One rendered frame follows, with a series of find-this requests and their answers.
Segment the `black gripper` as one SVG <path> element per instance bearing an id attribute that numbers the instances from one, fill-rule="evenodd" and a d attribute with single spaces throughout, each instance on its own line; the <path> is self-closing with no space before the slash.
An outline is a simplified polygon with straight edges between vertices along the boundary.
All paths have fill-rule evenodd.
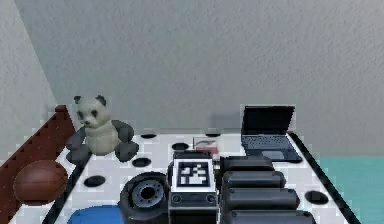
<path id="1" fill-rule="evenodd" d="M 169 224 L 169 186 L 160 172 L 145 172 L 130 179 L 120 192 L 124 224 Z"/>

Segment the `brown basketball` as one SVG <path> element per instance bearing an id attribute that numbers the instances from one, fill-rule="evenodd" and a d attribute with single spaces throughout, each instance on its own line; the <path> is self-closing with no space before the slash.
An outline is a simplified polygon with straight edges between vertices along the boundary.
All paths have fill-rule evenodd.
<path id="1" fill-rule="evenodd" d="M 25 166 L 16 176 L 13 191 L 16 198 L 29 206 L 55 201 L 68 183 L 68 173 L 58 162 L 39 160 Z"/>

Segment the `white bed with black spots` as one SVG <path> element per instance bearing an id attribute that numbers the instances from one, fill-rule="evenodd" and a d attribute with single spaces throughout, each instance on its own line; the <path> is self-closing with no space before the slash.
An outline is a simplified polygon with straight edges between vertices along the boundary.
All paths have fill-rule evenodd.
<path id="1" fill-rule="evenodd" d="M 138 166 L 121 163 L 114 155 L 93 156 L 77 167 L 66 160 L 63 150 L 57 161 L 69 174 L 69 187 L 60 199 L 42 206 L 23 205 L 8 224 L 67 224 L 78 209 L 114 205 L 128 180 L 143 172 L 166 172 L 178 149 L 192 150 L 195 140 L 204 140 L 203 134 L 158 134 L 136 136 L 139 152 Z M 335 189 L 319 164 L 297 136 L 288 137 L 300 163 L 276 162 L 274 167 L 286 178 L 286 186 L 297 192 L 301 210 L 310 212 L 316 224 L 362 224 Z"/>

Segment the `blue pillow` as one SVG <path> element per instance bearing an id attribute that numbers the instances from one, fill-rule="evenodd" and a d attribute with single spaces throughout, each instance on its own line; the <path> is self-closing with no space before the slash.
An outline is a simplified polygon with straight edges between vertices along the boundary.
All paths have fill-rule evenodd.
<path id="1" fill-rule="evenodd" d="M 76 210 L 67 224 L 125 224 L 117 205 L 92 206 Z"/>

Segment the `white and grey panda toy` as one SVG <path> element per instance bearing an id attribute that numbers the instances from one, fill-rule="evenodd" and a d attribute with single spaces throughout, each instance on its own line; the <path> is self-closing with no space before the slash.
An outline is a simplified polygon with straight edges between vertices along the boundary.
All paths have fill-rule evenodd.
<path id="1" fill-rule="evenodd" d="M 134 129 L 120 120 L 113 120 L 102 95 L 75 96 L 76 115 L 82 127 L 66 143 L 66 159 L 75 165 L 91 155 L 106 156 L 114 153 L 124 163 L 137 155 L 139 145 L 133 141 Z"/>

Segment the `small red and white box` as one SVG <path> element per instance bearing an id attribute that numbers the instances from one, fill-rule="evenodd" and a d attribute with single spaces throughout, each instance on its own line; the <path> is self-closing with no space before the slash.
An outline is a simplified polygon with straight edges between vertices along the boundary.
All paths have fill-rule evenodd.
<path id="1" fill-rule="evenodd" d="M 218 153 L 218 142 L 211 137 L 194 137 L 193 148 L 197 151 L 209 151 L 212 154 Z"/>

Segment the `brown wooden headboard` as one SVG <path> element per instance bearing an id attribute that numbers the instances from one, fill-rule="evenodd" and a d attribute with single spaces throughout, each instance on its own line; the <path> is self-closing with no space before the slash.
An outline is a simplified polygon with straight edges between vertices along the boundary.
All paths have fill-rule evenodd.
<path id="1" fill-rule="evenodd" d="M 17 174 L 32 162 L 55 160 L 74 133 L 75 128 L 66 106 L 58 105 L 42 127 L 0 167 L 0 224 L 8 224 L 21 207 L 13 193 Z"/>

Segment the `black open laptop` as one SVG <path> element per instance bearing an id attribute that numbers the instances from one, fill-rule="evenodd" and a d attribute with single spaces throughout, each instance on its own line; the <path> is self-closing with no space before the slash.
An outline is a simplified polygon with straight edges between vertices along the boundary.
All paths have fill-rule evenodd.
<path id="1" fill-rule="evenodd" d="M 294 106 L 246 106 L 241 145 L 247 156 L 265 156 L 272 162 L 300 163 L 301 156 L 287 137 Z"/>

